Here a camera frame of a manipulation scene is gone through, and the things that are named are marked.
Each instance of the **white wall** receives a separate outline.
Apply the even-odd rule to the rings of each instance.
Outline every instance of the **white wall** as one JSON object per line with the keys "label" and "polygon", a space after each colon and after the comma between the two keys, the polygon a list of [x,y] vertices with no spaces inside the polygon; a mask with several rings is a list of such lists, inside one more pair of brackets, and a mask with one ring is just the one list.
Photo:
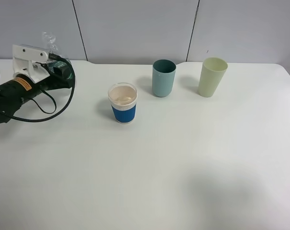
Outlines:
{"label": "white wall", "polygon": [[201,0],[188,61],[290,65],[290,0]]}
{"label": "white wall", "polygon": [[0,58],[12,58],[12,44],[43,47],[43,31],[70,59],[86,59],[72,1],[0,0]]}
{"label": "white wall", "polygon": [[74,0],[89,61],[186,60],[198,0]]}

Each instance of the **orange label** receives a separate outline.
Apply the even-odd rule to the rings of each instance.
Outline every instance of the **orange label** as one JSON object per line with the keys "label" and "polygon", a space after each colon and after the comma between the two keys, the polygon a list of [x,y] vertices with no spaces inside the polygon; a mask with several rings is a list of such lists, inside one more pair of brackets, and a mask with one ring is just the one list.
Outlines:
{"label": "orange label", "polygon": [[25,81],[23,78],[14,78],[12,80],[21,84],[26,89],[26,91],[29,91],[30,89],[32,89],[31,85],[27,81]]}

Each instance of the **white table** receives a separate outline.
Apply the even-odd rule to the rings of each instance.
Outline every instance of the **white table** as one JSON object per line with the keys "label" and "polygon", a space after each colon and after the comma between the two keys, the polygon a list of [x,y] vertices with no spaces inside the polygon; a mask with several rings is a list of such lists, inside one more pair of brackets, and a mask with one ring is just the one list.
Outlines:
{"label": "white table", "polygon": [[[201,63],[182,63],[172,93],[157,98],[149,65],[73,64],[76,94],[60,117],[0,125],[0,230],[290,230],[283,67],[229,64],[203,98]],[[0,83],[11,77],[0,60]],[[128,125],[107,98],[123,81],[138,89]],[[52,92],[60,108],[69,92]],[[33,102],[16,115],[44,117]]]}

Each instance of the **light green cup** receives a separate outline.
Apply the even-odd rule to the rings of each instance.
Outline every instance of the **light green cup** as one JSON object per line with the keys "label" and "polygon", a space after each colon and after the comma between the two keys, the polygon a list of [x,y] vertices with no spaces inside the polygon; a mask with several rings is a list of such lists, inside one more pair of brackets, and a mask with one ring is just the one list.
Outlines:
{"label": "light green cup", "polygon": [[228,68],[227,62],[220,58],[210,57],[204,60],[198,93],[203,97],[212,97],[224,73]]}

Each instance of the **cup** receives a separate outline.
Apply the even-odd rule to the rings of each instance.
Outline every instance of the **cup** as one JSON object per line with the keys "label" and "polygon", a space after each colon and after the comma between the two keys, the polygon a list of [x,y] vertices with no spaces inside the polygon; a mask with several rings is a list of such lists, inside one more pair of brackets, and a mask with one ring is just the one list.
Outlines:
{"label": "cup", "polygon": [[119,123],[128,124],[135,116],[137,91],[128,83],[118,83],[108,91],[114,116]]}
{"label": "cup", "polygon": [[158,60],[153,64],[153,93],[166,97],[172,92],[176,64],[170,60]]}
{"label": "cup", "polygon": [[199,95],[212,97],[227,68],[227,62],[220,58],[210,57],[205,59],[202,64],[201,79],[198,86]]}

